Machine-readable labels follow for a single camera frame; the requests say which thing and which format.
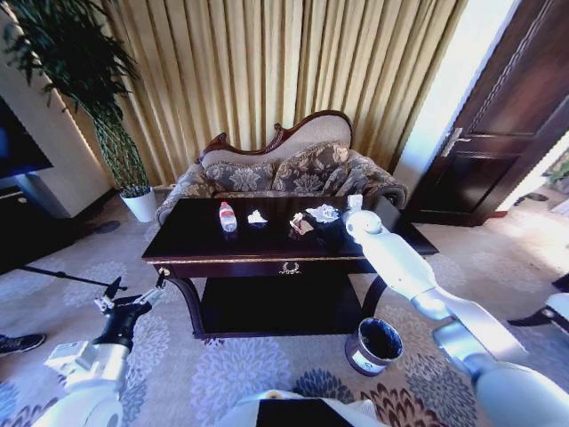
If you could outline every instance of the trash can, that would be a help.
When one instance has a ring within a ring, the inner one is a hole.
[[[389,323],[365,318],[346,340],[346,358],[362,375],[376,376],[403,353],[403,343]]]

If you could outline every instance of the person's foot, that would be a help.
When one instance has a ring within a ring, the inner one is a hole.
[[[0,358],[12,353],[33,350],[45,341],[45,334],[24,335],[16,338],[0,336]]]

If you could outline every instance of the dark wooden coffee table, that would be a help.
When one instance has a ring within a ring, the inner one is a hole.
[[[234,236],[221,230],[220,202],[181,199],[142,255],[181,290],[196,338],[349,334],[373,316],[385,284],[376,278],[360,305],[348,274],[374,270],[343,224],[302,237],[289,225],[323,203],[343,211],[346,197],[230,199]],[[437,252],[386,198],[365,199],[364,208],[419,254]],[[264,228],[247,223],[255,209],[268,220]],[[201,301],[191,278],[208,278]]]

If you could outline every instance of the victorian sofa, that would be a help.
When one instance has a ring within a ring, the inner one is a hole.
[[[220,133],[178,179],[156,210],[162,225],[185,197],[286,197],[383,195],[398,208],[407,188],[369,157],[351,149],[349,119],[335,110],[319,111],[284,129],[264,149],[243,151]]]

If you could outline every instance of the floral cushion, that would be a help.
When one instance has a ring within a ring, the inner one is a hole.
[[[330,174],[330,178],[328,178],[326,184],[324,184],[322,194],[325,196],[334,196],[346,178],[348,178],[348,168],[346,164],[338,166],[336,170]]]
[[[322,191],[332,172],[346,163],[348,153],[348,148],[337,141],[304,149],[278,167],[272,189],[297,193]]]
[[[336,196],[363,194],[382,195],[397,208],[402,208],[407,199],[407,187],[377,166],[369,157],[354,156],[347,162],[348,178],[336,191]]]
[[[156,220],[164,224],[178,200],[185,197],[211,198],[215,188],[207,179],[204,169],[199,165],[192,165],[176,182],[174,189],[166,200],[156,210]]]
[[[218,162],[207,166],[205,174],[218,191],[262,191],[270,189],[274,171],[271,163],[237,165]]]

